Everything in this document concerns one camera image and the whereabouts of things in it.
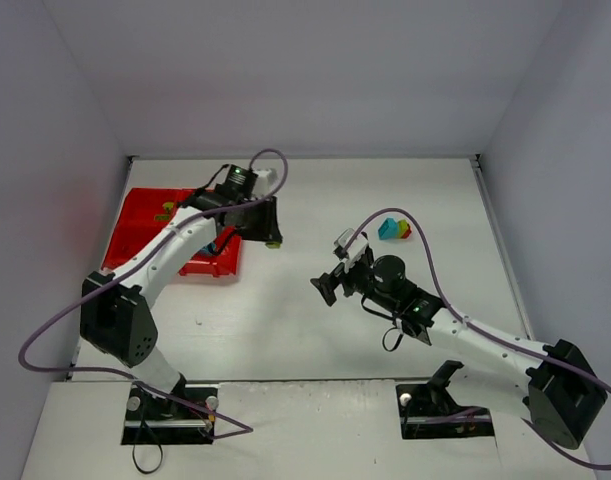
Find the teal lego block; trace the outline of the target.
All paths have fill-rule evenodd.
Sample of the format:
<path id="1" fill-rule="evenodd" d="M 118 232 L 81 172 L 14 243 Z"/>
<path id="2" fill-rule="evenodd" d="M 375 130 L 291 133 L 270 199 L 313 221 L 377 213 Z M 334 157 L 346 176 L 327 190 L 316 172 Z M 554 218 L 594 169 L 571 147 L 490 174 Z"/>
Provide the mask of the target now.
<path id="1" fill-rule="evenodd" d="M 398 222 L 392 217 L 387 217 L 378 228 L 378 237 L 380 240 L 397 239 L 398 235 Z"/>

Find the green long lego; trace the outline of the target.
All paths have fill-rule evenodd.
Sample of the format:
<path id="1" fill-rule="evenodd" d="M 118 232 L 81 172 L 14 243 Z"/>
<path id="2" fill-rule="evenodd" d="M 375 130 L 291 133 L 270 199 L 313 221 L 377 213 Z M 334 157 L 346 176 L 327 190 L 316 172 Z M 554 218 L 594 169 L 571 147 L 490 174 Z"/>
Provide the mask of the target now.
<path id="1" fill-rule="evenodd" d="M 155 222 L 169 222 L 176 210 L 174 202 L 165 202 L 161 205 L 161 209 L 154 215 Z"/>

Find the teal lego brick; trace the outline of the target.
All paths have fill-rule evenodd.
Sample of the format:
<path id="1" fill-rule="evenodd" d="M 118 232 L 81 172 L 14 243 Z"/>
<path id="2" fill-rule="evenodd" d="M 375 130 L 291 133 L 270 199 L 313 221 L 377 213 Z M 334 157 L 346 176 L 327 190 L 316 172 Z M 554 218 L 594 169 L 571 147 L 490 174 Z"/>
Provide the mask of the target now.
<path id="1" fill-rule="evenodd" d="M 213 256 L 216 255 L 218 251 L 218 247 L 214 242 L 209 243 L 208 245 L 202 247 L 198 254 L 203 256 Z"/>

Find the green lego cube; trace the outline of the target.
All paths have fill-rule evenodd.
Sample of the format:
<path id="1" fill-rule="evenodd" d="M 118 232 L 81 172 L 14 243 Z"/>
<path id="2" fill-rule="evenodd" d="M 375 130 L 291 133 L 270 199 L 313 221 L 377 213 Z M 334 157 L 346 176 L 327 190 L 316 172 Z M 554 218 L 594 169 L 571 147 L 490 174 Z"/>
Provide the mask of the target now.
<path id="1" fill-rule="evenodd" d="M 407 239 L 412 233 L 412 227 L 406 220 L 397 222 L 397 239 Z"/>

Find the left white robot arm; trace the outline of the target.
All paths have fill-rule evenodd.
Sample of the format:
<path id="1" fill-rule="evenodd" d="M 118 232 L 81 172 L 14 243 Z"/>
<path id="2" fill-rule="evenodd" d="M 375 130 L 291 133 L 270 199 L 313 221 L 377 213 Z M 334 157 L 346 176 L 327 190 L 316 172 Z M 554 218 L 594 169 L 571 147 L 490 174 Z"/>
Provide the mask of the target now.
<path id="1" fill-rule="evenodd" d="M 91 273 L 84 281 L 80 335 L 112 356 L 156 395 L 185 395 L 185 377 L 157 347 L 152 308 L 162 290 L 202 250 L 215 253 L 222 232 L 278 246 L 273 169 L 230 166 L 225 180 L 199 187 L 177 204 L 169 222 L 133 257 L 108 274 Z"/>

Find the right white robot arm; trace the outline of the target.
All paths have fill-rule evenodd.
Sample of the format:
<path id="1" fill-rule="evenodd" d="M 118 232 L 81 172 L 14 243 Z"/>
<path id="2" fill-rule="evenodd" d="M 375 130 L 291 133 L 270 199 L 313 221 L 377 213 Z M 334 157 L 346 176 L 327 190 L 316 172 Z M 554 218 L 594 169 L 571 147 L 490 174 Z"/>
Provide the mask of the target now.
<path id="1" fill-rule="evenodd" d="M 530 422 L 545 440 L 576 450 L 606 403 L 605 388 L 592 382 L 594 371 L 576 345 L 532 341 L 454 315 L 407 278 L 397 256 L 375 258 L 366 250 L 310 282 L 327 305 L 338 290 L 357 294 L 367 313 L 390 321 L 400 335 L 445 351 L 428 388 L 449 414 L 459 407 L 502 411 Z"/>

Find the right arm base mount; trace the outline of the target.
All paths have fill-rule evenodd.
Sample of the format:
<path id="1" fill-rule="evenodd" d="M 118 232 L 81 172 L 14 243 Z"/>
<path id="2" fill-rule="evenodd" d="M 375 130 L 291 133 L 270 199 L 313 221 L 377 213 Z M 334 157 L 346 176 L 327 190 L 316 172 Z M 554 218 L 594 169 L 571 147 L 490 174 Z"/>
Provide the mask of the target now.
<path id="1" fill-rule="evenodd" d="M 461 362 L 445 362 L 426 383 L 395 387 L 403 440 L 469 439 L 495 436 L 488 409 L 461 406 L 448 393 Z"/>

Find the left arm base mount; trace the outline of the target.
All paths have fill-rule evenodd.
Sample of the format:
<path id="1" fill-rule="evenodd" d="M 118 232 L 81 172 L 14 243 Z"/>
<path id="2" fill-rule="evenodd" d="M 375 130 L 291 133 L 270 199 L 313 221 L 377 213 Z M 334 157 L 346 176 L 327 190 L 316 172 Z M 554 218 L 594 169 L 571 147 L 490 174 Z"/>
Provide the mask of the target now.
<path id="1" fill-rule="evenodd" d="M 130 385 L 122 429 L 122 445 L 211 445 L 215 418 Z"/>

